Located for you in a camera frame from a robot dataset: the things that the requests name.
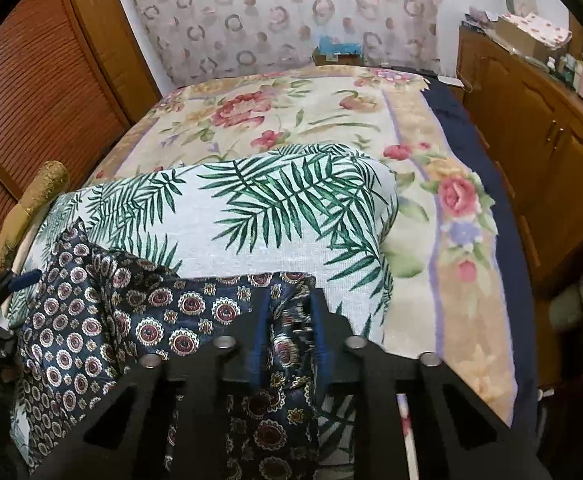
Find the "wooden wardrobe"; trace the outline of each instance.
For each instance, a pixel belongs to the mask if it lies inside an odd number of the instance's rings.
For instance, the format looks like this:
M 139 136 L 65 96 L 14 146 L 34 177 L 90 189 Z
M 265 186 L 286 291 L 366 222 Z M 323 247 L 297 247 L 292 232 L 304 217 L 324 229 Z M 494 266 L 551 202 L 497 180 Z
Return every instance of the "wooden wardrobe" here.
M 72 0 L 21 0 L 2 23 L 0 229 L 41 163 L 62 162 L 76 189 L 130 127 L 96 46 Z

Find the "cabinet door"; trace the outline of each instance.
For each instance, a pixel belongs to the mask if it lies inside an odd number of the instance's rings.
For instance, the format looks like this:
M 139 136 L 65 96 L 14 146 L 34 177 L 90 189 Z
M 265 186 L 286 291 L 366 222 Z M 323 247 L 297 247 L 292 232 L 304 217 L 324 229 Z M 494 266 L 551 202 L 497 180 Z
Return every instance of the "cabinet door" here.
M 481 42 L 476 41 L 473 32 L 460 30 L 460 47 L 456 71 L 460 80 L 466 85 L 473 86 L 476 83 L 480 56 Z
M 507 103 L 513 93 L 510 68 L 501 53 L 494 51 L 479 60 L 479 73 L 473 89 L 465 96 L 465 108 L 489 147 L 489 154 L 498 160 L 497 141 L 510 128 L 511 113 Z
M 494 141 L 494 152 L 511 186 L 515 210 L 534 199 L 558 133 L 560 101 L 546 86 L 535 78 L 520 79 L 510 101 L 502 103 L 510 118 Z
M 132 123 L 160 100 L 119 0 L 71 0 L 82 31 Z
M 536 198 L 519 215 L 535 281 L 547 276 L 583 240 L 583 123 L 573 119 L 551 151 Z

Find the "black metal frame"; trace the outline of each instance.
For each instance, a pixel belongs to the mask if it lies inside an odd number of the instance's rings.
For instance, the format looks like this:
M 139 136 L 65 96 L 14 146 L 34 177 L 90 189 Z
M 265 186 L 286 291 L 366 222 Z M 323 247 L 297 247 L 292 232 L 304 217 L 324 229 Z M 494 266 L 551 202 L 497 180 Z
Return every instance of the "black metal frame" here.
M 52 450 L 32 480 L 164 477 L 161 464 L 174 405 L 169 397 L 176 391 L 183 396 L 177 401 L 178 436 L 168 477 L 220 480 L 228 428 L 222 399 L 251 391 L 252 356 L 260 354 L 254 342 L 267 330 L 257 321 L 268 305 L 254 305 L 227 335 L 201 345 L 192 356 L 168 362 L 155 354 L 141 358 Z M 312 291 L 311 310 L 315 336 L 327 348 L 316 372 L 316 403 L 327 392 L 358 396 L 356 479 L 409 478 L 397 393 L 407 394 L 409 401 L 421 479 L 549 478 L 531 444 L 514 435 L 435 354 L 408 359 L 354 336 L 347 318 L 329 313 L 321 289 Z

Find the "floral bedspread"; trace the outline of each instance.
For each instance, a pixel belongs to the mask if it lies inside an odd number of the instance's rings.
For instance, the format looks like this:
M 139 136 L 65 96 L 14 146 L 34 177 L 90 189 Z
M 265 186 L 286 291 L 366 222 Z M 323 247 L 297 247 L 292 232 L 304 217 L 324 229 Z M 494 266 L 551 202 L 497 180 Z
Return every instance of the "floral bedspread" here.
M 399 189 L 399 214 L 382 246 L 394 277 L 383 343 L 402 355 L 440 353 L 509 422 L 516 384 L 494 201 L 451 152 L 423 91 L 420 76 L 349 66 L 177 89 L 89 184 L 298 143 L 349 144 L 381 160 Z

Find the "navy blue patterned fabric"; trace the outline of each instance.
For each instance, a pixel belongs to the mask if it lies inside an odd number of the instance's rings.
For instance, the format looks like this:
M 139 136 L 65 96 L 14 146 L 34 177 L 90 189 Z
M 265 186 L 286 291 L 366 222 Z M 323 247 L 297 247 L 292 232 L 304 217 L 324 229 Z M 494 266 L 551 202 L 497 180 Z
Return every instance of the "navy blue patterned fabric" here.
M 313 286 L 313 276 L 301 272 L 184 280 L 149 260 L 91 244 L 78 219 L 52 248 L 19 335 L 20 391 L 34 464 L 140 357 L 193 354 L 251 309 L 255 287 L 268 287 L 268 384 L 253 396 L 226 399 L 226 477 L 311 478 L 318 461 L 311 396 Z M 176 435 L 174 413 L 165 436 L 167 469 Z

